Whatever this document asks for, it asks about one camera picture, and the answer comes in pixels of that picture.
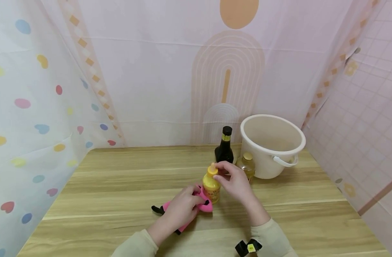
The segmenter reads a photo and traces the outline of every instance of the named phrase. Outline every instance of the black object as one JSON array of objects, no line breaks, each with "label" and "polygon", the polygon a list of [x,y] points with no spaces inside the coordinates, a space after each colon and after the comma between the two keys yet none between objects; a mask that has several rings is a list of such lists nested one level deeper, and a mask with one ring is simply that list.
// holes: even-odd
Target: black object
[{"label": "black object", "polygon": [[232,128],[229,126],[224,126],[220,146],[216,147],[215,149],[216,162],[227,161],[233,163],[233,151],[230,148],[231,135]]},{"label": "black object", "polygon": [[251,252],[257,252],[260,249],[262,249],[262,245],[255,239],[250,239],[250,241],[247,244],[242,240],[240,241],[239,244],[237,244],[235,249],[240,257],[245,257],[247,254]]},{"label": "black object", "polygon": [[[160,208],[157,208],[156,206],[152,205],[152,211],[154,211],[154,212],[157,213],[157,214],[161,214],[161,215],[165,214],[165,211],[164,211],[164,209],[163,209],[163,206],[160,206]],[[176,230],[175,233],[176,233],[177,235],[180,235],[182,232],[180,232],[179,230]]]}]

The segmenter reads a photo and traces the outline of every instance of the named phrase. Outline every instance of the hand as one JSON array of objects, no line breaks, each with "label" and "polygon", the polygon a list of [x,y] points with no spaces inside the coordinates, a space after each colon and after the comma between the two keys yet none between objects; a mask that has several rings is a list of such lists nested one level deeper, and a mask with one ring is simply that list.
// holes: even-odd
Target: hand
[{"label": "hand", "polygon": [[213,178],[217,180],[234,199],[243,204],[245,201],[255,198],[255,194],[253,193],[243,170],[226,161],[216,163],[216,168],[218,168],[220,175],[215,175]]},{"label": "hand", "polygon": [[205,201],[202,197],[192,194],[193,192],[200,193],[200,190],[196,185],[182,189],[170,202],[163,216],[147,229],[147,232],[157,246],[160,246],[175,230],[196,217],[198,213],[196,205],[200,205]]},{"label": "hand", "polygon": [[245,207],[252,227],[263,225],[271,219],[262,203],[253,193],[243,170],[226,161],[216,163],[216,168],[221,174],[215,175],[213,178]]},{"label": "hand", "polygon": [[192,195],[193,192],[200,193],[201,189],[197,185],[188,186],[182,189],[170,202],[164,217],[167,218],[172,228],[177,230],[188,222],[191,222],[198,213],[196,205],[205,203],[199,195]]}]

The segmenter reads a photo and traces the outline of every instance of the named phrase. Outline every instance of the yellow bottle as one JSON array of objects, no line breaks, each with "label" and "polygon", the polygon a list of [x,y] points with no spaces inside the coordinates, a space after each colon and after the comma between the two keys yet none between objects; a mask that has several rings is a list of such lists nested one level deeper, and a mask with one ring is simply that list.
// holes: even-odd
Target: yellow bottle
[{"label": "yellow bottle", "polygon": [[207,168],[206,175],[203,177],[203,192],[207,197],[209,197],[212,204],[219,200],[220,195],[220,183],[213,178],[213,176],[217,175],[217,173],[218,170],[215,163],[212,162],[212,164]]},{"label": "yellow bottle", "polygon": [[252,178],[255,175],[256,168],[255,162],[253,162],[253,155],[250,152],[245,152],[237,159],[235,165],[245,172],[248,182],[252,184]]}]

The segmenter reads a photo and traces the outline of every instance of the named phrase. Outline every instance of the person's left hand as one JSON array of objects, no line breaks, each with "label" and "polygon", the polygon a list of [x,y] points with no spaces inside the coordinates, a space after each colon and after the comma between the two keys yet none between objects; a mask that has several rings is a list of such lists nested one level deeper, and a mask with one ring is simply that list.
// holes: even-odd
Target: person's left hand
[{"label": "person's left hand", "polygon": [[193,192],[200,192],[197,185],[188,186],[182,189],[170,202],[166,212],[155,223],[153,223],[147,232],[157,246],[175,230],[192,221],[198,209],[196,205],[204,203],[204,199]]},{"label": "person's left hand", "polygon": [[200,190],[197,185],[185,187],[170,202],[163,216],[166,217],[166,221],[174,230],[177,230],[196,217],[198,213],[196,205],[200,205],[205,201],[202,197],[192,194],[193,192],[200,193]]}]

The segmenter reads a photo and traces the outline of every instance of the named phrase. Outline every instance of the black bottle cap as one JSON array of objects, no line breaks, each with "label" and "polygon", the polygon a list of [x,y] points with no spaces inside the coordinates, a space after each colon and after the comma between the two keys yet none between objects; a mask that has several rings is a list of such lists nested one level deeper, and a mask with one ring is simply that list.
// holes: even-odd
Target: black bottle cap
[{"label": "black bottle cap", "polygon": [[223,135],[231,136],[232,135],[232,128],[229,126],[224,126],[223,127]]}]

